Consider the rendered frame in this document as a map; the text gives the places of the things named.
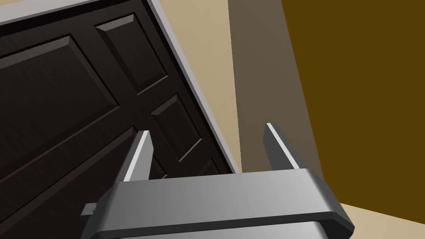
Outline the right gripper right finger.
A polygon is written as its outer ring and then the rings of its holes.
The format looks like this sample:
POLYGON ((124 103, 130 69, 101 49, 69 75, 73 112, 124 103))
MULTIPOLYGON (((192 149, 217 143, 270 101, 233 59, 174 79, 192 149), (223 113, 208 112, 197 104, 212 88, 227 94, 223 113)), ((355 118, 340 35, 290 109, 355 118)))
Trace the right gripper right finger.
POLYGON ((273 171, 307 168, 278 124, 266 123, 263 144, 273 171))

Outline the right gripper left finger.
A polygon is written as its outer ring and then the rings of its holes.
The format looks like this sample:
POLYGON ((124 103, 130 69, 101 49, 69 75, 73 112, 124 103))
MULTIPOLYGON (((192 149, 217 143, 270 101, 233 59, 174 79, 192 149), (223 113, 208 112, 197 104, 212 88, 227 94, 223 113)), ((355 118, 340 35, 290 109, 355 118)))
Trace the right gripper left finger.
POLYGON ((148 180, 153 158, 153 143, 148 130, 138 131, 115 183, 148 180))

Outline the dark brown panelled door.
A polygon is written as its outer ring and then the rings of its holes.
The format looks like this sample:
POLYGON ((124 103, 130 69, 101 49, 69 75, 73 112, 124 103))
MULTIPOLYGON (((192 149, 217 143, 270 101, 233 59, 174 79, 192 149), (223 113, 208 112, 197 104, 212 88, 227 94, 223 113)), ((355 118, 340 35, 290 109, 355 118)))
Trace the dark brown panelled door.
POLYGON ((231 173, 148 0, 0 26, 0 239, 80 239, 137 132, 150 178, 231 173))

